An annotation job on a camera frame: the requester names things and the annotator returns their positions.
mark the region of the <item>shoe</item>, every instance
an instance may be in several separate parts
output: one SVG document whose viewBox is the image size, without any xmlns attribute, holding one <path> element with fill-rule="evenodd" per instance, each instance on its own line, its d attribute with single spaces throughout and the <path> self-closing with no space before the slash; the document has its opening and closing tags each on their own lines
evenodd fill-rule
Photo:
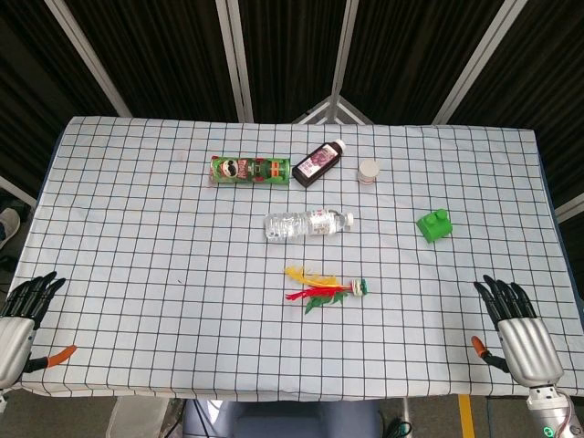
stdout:
<svg viewBox="0 0 584 438">
<path fill-rule="evenodd" d="M 20 216 L 12 208 L 6 208 L 0 213 L 0 249 L 16 234 L 20 227 Z"/>
</svg>

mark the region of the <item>yellow floor line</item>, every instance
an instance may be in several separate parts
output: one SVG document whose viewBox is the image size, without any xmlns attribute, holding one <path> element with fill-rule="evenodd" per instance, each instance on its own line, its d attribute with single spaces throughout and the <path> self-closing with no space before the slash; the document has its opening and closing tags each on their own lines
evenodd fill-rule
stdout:
<svg viewBox="0 0 584 438">
<path fill-rule="evenodd" d="M 475 438 L 473 426 L 473 412 L 471 411 L 471 396 L 458 395 L 458 409 L 460 411 L 460 425 L 463 429 L 463 438 Z"/>
</svg>

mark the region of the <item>pringles can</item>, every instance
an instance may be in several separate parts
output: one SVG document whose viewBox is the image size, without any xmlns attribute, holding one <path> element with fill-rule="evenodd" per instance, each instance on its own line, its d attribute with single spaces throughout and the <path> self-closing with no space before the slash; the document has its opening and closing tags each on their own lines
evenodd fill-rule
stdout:
<svg viewBox="0 0 584 438">
<path fill-rule="evenodd" d="M 290 182 L 288 158 L 212 157 L 211 181 L 214 183 L 268 183 Z"/>
</svg>

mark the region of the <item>black wall panel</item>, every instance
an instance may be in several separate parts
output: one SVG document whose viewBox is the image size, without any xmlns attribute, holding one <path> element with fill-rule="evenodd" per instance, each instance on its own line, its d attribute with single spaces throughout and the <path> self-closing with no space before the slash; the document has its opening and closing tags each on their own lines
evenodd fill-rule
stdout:
<svg viewBox="0 0 584 438">
<path fill-rule="evenodd" d="M 0 175 L 32 196 L 71 117 L 114 116 L 44 2 L 0 5 Z"/>
<path fill-rule="evenodd" d="M 576 280 L 580 296 L 584 298 L 584 213 L 570 217 L 559 225 L 559 231 L 564 239 L 564 246 L 568 253 L 569 263 Z"/>
<path fill-rule="evenodd" d="M 341 96 L 375 123 L 432 123 L 501 3 L 361 0 Z"/>
<path fill-rule="evenodd" d="M 527 2 L 450 122 L 534 130 L 554 205 L 584 193 L 584 2 Z"/>
<path fill-rule="evenodd" d="M 214 0 L 67 0 L 135 117 L 237 121 Z"/>
<path fill-rule="evenodd" d="M 254 121 L 290 122 L 330 95 L 342 0 L 239 0 Z"/>
</svg>

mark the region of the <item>green lego brick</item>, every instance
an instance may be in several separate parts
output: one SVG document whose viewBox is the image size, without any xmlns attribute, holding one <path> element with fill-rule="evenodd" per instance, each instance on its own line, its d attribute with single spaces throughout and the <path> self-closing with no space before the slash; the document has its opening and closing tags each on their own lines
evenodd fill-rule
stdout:
<svg viewBox="0 0 584 438">
<path fill-rule="evenodd" d="M 442 208 L 425 215 L 416 224 L 430 244 L 453 231 L 453 225 L 448 220 L 448 212 Z"/>
</svg>

